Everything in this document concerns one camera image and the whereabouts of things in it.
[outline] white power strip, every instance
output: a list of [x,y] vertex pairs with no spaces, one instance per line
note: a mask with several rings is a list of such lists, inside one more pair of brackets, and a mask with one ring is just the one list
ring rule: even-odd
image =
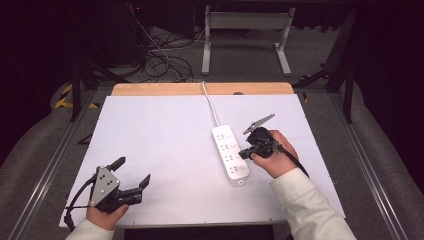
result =
[[222,125],[213,128],[212,134],[228,180],[233,184],[243,185],[249,177],[250,170],[246,161],[239,155],[240,148],[233,131],[228,125]]

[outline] power strip switch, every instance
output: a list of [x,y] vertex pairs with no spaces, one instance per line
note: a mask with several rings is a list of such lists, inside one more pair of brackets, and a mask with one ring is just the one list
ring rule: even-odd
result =
[[244,159],[239,155],[240,148],[228,125],[212,129],[213,138],[224,164],[228,180],[237,185],[243,185],[249,177],[250,170]]

